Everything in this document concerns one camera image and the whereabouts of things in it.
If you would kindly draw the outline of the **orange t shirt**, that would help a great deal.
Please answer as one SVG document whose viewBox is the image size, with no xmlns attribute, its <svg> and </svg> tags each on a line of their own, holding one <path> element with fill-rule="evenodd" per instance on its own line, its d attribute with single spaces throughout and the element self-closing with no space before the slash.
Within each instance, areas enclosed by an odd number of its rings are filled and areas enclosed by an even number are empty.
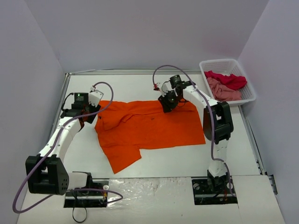
<svg viewBox="0 0 299 224">
<path fill-rule="evenodd" d="M 140 150 L 203 145 L 196 106 L 187 102 L 164 113 L 159 101 L 102 101 L 95 131 L 114 174 L 141 159 Z"/>
</svg>

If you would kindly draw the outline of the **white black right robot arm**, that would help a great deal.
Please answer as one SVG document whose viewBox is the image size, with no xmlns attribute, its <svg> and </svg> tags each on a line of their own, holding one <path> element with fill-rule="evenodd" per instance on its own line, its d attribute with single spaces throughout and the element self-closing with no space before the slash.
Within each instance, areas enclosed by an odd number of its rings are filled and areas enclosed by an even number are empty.
<svg viewBox="0 0 299 224">
<path fill-rule="evenodd" d="M 172 76 L 168 82 L 171 88 L 168 88 L 166 83 L 154 84 L 154 90 L 161 93 L 158 101 L 165 113 L 174 110 L 182 101 L 192 103 L 200 112 L 203 112 L 204 136 L 211 141 L 207 187 L 211 192 L 217 193 L 230 179 L 226 164 L 228 141 L 234 130 L 230 106 L 227 102 L 209 97 L 191 80 L 182 81 L 179 75 Z"/>
</svg>

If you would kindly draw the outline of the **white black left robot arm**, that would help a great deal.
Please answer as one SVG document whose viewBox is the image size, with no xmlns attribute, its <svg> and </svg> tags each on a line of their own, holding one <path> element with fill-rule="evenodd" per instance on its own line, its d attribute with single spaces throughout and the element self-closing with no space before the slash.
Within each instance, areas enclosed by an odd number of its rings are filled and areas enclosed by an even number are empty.
<svg viewBox="0 0 299 224">
<path fill-rule="evenodd" d="M 93 192 L 91 174 L 86 172 L 67 172 L 64 167 L 66 152 L 85 123 L 93 123 L 100 110 L 103 93 L 74 93 L 74 102 L 69 109 L 62 108 L 59 124 L 46 146 L 36 156 L 26 159 L 25 167 L 28 189 L 33 194 L 64 195 L 76 189 L 83 195 Z"/>
</svg>

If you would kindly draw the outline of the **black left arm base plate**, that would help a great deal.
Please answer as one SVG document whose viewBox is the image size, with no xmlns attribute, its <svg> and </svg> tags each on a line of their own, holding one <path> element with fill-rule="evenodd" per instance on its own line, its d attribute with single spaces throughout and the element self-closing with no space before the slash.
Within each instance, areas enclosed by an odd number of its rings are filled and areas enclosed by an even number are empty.
<svg viewBox="0 0 299 224">
<path fill-rule="evenodd" d="M 109 180 L 95 179 L 87 187 L 109 189 Z M 107 195 L 107 192 L 71 190 L 65 194 L 64 208 L 105 208 L 107 207 Z"/>
</svg>

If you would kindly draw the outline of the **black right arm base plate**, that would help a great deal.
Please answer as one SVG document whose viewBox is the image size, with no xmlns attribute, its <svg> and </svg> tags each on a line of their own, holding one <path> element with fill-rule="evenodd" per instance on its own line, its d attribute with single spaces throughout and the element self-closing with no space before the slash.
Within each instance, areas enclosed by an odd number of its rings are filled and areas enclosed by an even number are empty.
<svg viewBox="0 0 299 224">
<path fill-rule="evenodd" d="M 228 181 L 221 181 L 219 187 L 211 189 L 207 178 L 192 178 L 192 190 L 195 205 L 238 204 L 237 197 L 231 194 L 235 194 L 232 179 L 231 185 Z"/>
</svg>

